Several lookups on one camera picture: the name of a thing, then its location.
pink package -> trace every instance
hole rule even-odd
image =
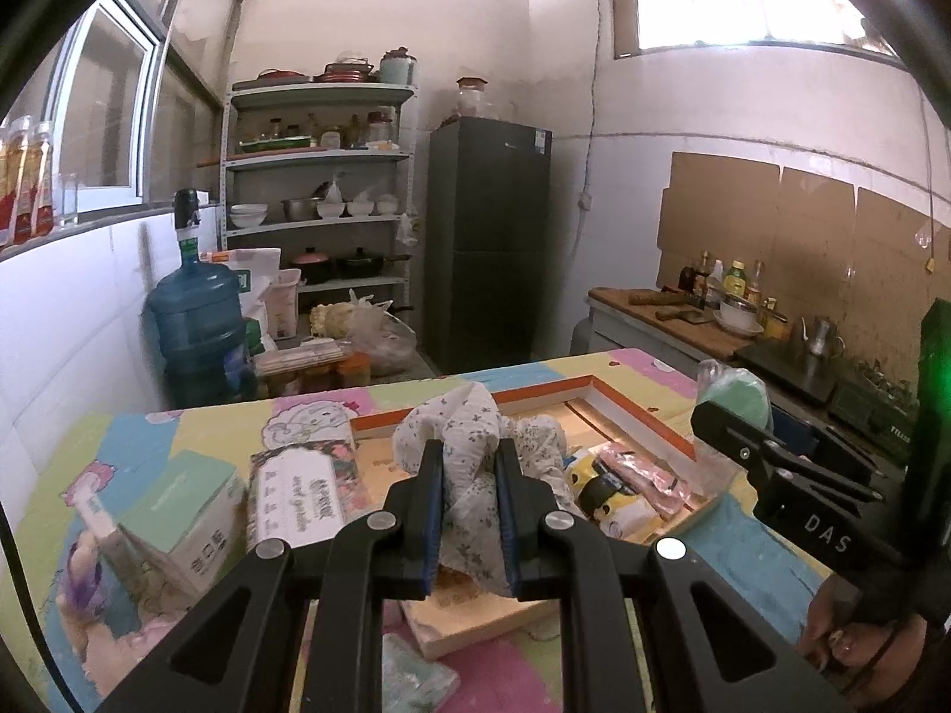
[[[607,442],[592,447],[590,452],[641,493],[665,519],[680,512],[691,497],[691,488],[676,474],[657,466],[648,456],[625,450],[620,443]]]

pink fabric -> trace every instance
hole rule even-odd
[[[609,352],[615,361],[626,364],[626,366],[638,371],[642,376],[650,378],[655,383],[667,387],[672,392],[677,392],[686,399],[694,399],[697,395],[697,382],[691,380],[683,373],[674,370],[672,373],[665,373],[654,366],[656,361],[648,352],[641,349],[615,349]]]
[[[415,646],[408,626],[395,632]],[[461,648],[436,662],[459,674],[459,688],[439,713],[561,713],[536,669],[504,637]]]
[[[337,389],[334,392],[305,393],[298,396],[279,396],[272,399],[274,405],[274,414],[284,412],[294,406],[306,405],[310,402],[317,402],[320,399],[329,399],[332,402],[341,402],[348,406],[358,415],[369,415],[377,411],[377,403],[373,401],[370,392],[364,387],[358,389]]]

blue water bottle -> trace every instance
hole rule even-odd
[[[256,389],[245,347],[238,273],[199,262],[199,221],[198,193],[179,190],[175,232],[182,267],[165,276],[146,300],[177,409],[253,399]]]

dark gray refrigerator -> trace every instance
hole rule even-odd
[[[425,352],[447,374],[531,361],[552,132],[461,118],[429,142]]]

wooden cutting board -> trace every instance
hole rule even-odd
[[[683,319],[669,319],[661,321],[657,318],[656,305],[631,305],[629,296],[631,292],[644,292],[644,290],[615,290],[609,287],[595,287],[588,290],[588,297],[604,303],[607,306],[621,311],[622,314],[631,316],[645,324],[661,330],[678,340],[683,340],[688,346],[699,349],[704,354],[710,354],[714,359],[729,361],[734,352],[748,346],[752,341],[742,337],[735,337],[721,330],[716,322],[707,324],[688,324]]]

